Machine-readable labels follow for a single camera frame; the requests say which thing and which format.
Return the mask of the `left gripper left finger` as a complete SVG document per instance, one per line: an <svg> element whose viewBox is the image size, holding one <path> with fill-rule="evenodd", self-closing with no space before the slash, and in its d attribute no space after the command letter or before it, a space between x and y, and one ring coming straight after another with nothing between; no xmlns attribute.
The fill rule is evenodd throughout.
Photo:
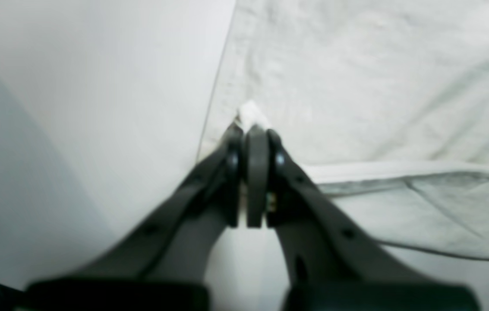
<svg viewBox="0 0 489 311"><path fill-rule="evenodd" d="M243 132L221 143L126 238L65 277L36 282L26 311L209 311L210 253L238 224Z"/></svg>

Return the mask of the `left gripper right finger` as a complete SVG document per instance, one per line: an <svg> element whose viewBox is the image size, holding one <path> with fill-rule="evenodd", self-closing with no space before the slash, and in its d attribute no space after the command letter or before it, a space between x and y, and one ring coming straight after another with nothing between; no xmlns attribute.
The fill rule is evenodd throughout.
<svg viewBox="0 0 489 311"><path fill-rule="evenodd" d="M478 311L465 286L436 281L380 247L290 157L274 130L244 140L246 224L275 231L290 287L284 311Z"/></svg>

